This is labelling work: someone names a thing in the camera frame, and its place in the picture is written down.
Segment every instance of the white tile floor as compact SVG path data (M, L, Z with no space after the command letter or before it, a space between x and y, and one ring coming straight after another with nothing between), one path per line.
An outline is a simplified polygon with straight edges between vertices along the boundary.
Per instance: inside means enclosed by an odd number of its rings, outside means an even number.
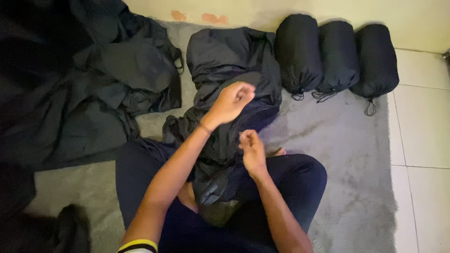
M398 253L450 253L450 78L439 54L396 50L387 96Z

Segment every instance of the peeling paint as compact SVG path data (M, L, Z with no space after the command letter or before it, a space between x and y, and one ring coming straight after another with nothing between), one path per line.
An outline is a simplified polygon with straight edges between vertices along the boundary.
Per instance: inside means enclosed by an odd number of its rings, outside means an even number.
M219 18L210 13L203 13L202 14L202 20L208 23L222 23L222 24L228 24L228 16L221 15Z
M173 19L176 21L186 21L186 15L178 10L173 10L170 14L172 14Z

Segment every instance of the drawstring cord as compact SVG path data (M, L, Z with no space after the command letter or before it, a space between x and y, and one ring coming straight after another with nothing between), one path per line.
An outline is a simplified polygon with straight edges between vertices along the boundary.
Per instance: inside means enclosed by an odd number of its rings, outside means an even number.
M300 94L292 94L291 98L293 98L294 100L297 100L297 101L301 101L305 98L305 95L303 94L303 92Z
M369 113L369 107L370 107L370 105L373 106L373 109L372 109L372 112L371 112L371 113ZM372 98L370 98L370 99L369 99L369 104L367 105L367 108L366 108L366 110L364 111L364 114L367 115L367 116L373 116L373 115L375 115L376 112L377 112L377 108L375 107L374 100L373 100Z
M334 97L337 93L338 93L337 91L334 91L333 93L326 93L326 92L314 91L314 92L312 93L312 96L313 96L315 99L318 99L318 100L319 100L319 101L317 101L316 103L322 103L322 102L325 102L325 101L327 101L328 99Z

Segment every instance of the wall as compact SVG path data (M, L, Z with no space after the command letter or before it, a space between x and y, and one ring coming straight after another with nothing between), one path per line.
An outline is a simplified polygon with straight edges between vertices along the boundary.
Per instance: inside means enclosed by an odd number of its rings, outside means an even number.
M348 20L354 28L382 21L396 48L443 53L450 48L450 0L125 0L132 12L165 21L274 32L289 14L318 22Z

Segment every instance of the fluffy rug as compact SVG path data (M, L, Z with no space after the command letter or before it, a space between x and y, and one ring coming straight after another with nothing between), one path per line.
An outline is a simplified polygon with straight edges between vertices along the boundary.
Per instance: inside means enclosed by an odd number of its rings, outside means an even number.
M183 50L192 33L206 28L165 23L172 43ZM143 137L162 139L168 115L182 116L196 93L187 67L182 74L183 106L137 118ZM367 101L346 90L323 103L310 93L295 101L283 91L277 119L261 132L266 150L317 158L328 184L309 230L316 252L395 252L396 203L392 191L387 99L376 99L377 113L364 115ZM115 252L124 233L114 161L36 173L37 196L29 212L57 216L71 203L90 219L92 252Z

